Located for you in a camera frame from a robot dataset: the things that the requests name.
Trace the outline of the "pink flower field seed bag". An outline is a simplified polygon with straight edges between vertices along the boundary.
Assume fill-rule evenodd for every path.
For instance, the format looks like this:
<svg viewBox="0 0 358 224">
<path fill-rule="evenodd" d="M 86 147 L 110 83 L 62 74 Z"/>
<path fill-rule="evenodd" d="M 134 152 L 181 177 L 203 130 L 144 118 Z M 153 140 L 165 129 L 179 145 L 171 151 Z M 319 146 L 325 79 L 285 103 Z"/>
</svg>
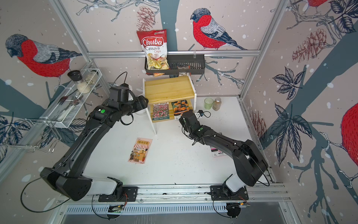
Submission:
<svg viewBox="0 0 358 224">
<path fill-rule="evenodd" d="M 159 103 L 153 105 L 152 121 L 170 119 L 169 103 Z"/>
</svg>

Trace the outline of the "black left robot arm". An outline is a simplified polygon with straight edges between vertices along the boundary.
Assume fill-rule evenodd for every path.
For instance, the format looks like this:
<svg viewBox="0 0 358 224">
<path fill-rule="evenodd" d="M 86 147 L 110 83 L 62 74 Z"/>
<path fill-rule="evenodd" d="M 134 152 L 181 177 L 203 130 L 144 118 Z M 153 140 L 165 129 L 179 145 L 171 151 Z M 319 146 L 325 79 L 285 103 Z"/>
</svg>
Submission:
<svg viewBox="0 0 358 224">
<path fill-rule="evenodd" d="M 110 97 L 98 105 L 88 116 L 80 136 L 67 153 L 52 168 L 44 168 L 41 176 L 55 191 L 73 201 L 86 195 L 108 195 L 116 200 L 123 198 L 123 183 L 113 177 L 94 179 L 83 176 L 88 160 L 104 137 L 123 116 L 146 109 L 148 99 L 136 97 L 127 84 L 110 88 Z"/>
</svg>

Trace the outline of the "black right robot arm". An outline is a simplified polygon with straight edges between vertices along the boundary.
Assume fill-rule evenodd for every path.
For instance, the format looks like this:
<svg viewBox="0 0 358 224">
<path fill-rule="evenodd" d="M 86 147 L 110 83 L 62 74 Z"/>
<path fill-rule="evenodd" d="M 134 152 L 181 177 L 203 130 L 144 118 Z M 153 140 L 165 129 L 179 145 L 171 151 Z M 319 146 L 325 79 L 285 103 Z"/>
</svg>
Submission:
<svg viewBox="0 0 358 224">
<path fill-rule="evenodd" d="M 200 143 L 214 147 L 233 159 L 236 173 L 224 183 L 224 187 L 233 193 L 245 186 L 253 187 L 265 171 L 268 164 L 257 145 L 251 141 L 238 141 L 228 138 L 212 128 L 201 125 L 193 111 L 183 113 L 179 119 L 184 133 Z"/>
</svg>

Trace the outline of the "purple flower seed bag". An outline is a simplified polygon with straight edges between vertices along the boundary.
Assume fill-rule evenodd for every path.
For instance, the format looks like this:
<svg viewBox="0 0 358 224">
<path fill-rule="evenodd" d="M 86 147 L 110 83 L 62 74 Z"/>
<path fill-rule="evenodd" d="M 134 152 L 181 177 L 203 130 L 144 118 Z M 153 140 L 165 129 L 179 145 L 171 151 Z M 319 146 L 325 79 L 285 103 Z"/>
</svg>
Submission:
<svg viewBox="0 0 358 224">
<path fill-rule="evenodd" d="M 220 151 L 219 149 L 217 149 L 215 147 L 210 147 L 210 150 L 211 150 L 212 156 L 214 158 L 226 156 L 226 154 L 224 152 Z"/>
</svg>

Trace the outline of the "orange marigold seed bag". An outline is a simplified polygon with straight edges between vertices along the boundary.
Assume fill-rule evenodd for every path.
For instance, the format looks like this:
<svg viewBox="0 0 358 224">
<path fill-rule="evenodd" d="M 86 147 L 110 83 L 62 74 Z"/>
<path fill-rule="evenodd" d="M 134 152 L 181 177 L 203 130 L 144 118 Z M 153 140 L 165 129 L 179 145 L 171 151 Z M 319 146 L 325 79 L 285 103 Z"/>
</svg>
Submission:
<svg viewBox="0 0 358 224">
<path fill-rule="evenodd" d="M 174 120 L 179 120 L 184 112 L 190 110 L 189 103 L 186 100 L 178 100 L 172 102 L 171 105 L 174 113 Z"/>
</svg>

